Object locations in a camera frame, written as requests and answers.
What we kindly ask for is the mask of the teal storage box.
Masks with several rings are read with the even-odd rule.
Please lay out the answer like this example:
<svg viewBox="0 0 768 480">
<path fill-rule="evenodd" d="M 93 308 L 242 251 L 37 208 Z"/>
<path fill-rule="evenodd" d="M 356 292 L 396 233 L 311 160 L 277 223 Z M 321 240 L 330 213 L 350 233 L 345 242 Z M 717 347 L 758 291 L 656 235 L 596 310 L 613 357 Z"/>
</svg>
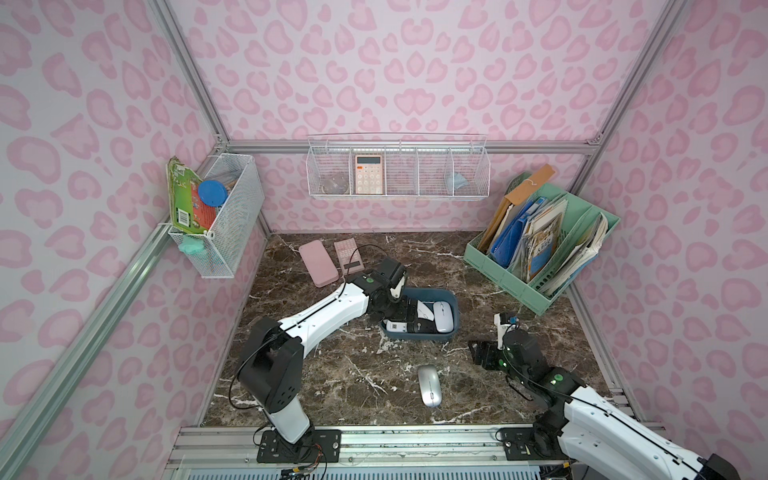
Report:
<svg viewBox="0 0 768 480">
<path fill-rule="evenodd" d="M 380 327 L 391 339 L 447 342 L 460 327 L 457 297 L 445 289 L 406 287 L 402 301 Z"/>
</svg>

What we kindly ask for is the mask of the white slim computer mouse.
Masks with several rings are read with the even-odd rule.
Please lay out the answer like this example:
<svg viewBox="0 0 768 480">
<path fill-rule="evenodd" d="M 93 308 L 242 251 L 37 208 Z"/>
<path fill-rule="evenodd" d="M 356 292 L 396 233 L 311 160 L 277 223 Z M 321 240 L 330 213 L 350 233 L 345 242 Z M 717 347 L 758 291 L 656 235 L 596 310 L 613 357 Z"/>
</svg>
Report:
<svg viewBox="0 0 768 480">
<path fill-rule="evenodd" d="M 443 334 L 454 330 L 453 309 L 449 302 L 437 301 L 433 303 L 433 316 L 436 330 Z"/>
</svg>

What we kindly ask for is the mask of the silver computer mouse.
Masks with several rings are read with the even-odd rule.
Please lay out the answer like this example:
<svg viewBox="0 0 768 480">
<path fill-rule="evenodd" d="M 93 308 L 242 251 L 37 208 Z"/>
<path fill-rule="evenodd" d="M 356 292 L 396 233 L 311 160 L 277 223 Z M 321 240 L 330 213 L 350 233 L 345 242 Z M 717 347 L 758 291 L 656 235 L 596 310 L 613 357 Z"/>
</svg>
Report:
<svg viewBox="0 0 768 480">
<path fill-rule="evenodd" d="M 439 407 L 443 395 L 437 368 L 434 365 L 421 365 L 417 375 L 423 404 L 430 408 Z"/>
</svg>

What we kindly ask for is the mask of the white boxy computer mouse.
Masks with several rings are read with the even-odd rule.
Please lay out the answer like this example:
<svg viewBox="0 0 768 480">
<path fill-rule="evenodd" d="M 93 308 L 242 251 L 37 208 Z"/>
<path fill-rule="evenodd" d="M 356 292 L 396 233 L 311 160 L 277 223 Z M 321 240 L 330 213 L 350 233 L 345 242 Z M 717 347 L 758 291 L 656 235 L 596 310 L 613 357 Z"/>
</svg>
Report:
<svg viewBox="0 0 768 480">
<path fill-rule="evenodd" d="M 388 332 L 393 333 L 408 333 L 409 325 L 407 322 L 394 322 L 391 320 L 387 320 L 385 322 L 385 328 Z"/>
</svg>

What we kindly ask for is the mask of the black computer mouse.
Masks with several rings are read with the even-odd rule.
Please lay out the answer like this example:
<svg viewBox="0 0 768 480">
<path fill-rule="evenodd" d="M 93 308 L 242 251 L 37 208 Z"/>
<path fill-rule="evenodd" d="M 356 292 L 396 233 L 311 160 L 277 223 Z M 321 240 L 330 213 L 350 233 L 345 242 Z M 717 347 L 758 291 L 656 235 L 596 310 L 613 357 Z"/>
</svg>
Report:
<svg viewBox="0 0 768 480">
<path fill-rule="evenodd" d="M 407 324 L 407 332 L 413 334 L 435 334 L 437 328 L 434 321 L 417 318 Z"/>
</svg>

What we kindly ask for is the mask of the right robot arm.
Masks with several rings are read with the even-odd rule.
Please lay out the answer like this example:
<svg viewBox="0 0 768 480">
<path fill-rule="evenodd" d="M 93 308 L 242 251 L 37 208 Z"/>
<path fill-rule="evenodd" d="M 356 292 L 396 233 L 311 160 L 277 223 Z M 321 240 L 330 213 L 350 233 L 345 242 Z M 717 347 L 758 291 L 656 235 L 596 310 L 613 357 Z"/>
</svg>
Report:
<svg viewBox="0 0 768 480">
<path fill-rule="evenodd" d="M 529 444 L 549 458 L 560 451 L 607 479 L 738 479 L 725 458 L 703 458 L 613 406 L 577 374 L 547 362 L 537 339 L 512 328 L 502 341 L 470 341 L 475 364 L 500 371 L 543 409 Z"/>
</svg>

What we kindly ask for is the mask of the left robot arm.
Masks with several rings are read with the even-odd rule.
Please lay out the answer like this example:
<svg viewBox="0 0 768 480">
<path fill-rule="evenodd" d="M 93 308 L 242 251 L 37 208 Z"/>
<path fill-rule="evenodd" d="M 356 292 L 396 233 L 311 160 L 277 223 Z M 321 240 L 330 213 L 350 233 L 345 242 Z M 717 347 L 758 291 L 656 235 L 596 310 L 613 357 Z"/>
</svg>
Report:
<svg viewBox="0 0 768 480">
<path fill-rule="evenodd" d="M 299 444 L 313 428 L 298 398 L 305 357 L 354 319 L 395 313 L 406 283 L 405 266 L 386 257 L 371 272 L 352 275 L 297 314 L 279 321 L 258 320 L 241 350 L 231 383 L 255 398 L 283 441 Z"/>
</svg>

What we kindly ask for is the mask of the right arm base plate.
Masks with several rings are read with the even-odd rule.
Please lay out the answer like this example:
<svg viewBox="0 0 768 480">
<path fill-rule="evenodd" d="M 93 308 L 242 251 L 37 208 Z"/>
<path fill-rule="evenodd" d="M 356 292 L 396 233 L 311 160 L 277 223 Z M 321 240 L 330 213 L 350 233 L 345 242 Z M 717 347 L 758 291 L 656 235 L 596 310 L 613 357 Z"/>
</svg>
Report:
<svg viewBox="0 0 768 480">
<path fill-rule="evenodd" d="M 558 445 L 540 447 L 532 427 L 500 428 L 494 438 L 503 449 L 507 461 L 565 461 L 567 456 Z"/>
</svg>

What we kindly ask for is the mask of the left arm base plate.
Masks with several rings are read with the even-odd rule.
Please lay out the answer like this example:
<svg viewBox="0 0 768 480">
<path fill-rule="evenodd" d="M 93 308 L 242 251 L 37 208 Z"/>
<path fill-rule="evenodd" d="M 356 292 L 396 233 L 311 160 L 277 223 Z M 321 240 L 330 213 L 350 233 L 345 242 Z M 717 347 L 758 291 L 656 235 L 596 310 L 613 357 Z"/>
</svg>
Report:
<svg viewBox="0 0 768 480">
<path fill-rule="evenodd" d="M 257 447 L 257 461 L 269 464 L 337 463 L 340 456 L 342 431 L 310 428 L 295 443 L 284 439 L 276 430 L 265 430 Z"/>
</svg>

